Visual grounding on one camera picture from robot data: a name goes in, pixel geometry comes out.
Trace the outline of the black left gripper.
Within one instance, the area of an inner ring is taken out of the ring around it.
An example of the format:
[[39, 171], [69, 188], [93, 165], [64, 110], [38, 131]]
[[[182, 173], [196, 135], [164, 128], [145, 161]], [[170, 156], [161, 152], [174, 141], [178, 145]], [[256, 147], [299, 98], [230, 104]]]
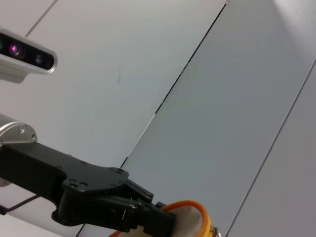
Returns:
[[0, 177], [55, 205], [64, 226], [90, 224], [119, 231], [137, 227], [137, 205], [124, 192], [128, 173], [100, 167], [39, 143], [0, 148]]

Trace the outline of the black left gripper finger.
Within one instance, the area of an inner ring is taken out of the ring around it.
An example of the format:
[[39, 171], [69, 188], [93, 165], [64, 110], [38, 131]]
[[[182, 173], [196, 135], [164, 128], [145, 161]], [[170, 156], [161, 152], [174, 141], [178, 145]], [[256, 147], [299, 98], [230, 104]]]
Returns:
[[127, 180], [127, 201], [128, 207], [165, 207], [166, 204], [162, 202], [153, 203], [154, 195], [131, 181]]
[[162, 208], [156, 206], [144, 207], [140, 211], [128, 211], [123, 233], [130, 233], [139, 226], [148, 235], [171, 235], [175, 226], [176, 217]]

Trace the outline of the beige orange-trimmed zipper food bag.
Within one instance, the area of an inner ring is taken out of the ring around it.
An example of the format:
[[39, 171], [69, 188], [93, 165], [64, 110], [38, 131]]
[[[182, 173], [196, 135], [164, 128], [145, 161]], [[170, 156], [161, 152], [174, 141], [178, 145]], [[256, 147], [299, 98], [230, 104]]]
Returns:
[[130, 233], [115, 231], [109, 237], [222, 237], [219, 229], [213, 225], [206, 208], [199, 202], [183, 200], [161, 208], [176, 217], [171, 235], [148, 235], [143, 232], [143, 227], [139, 226]]

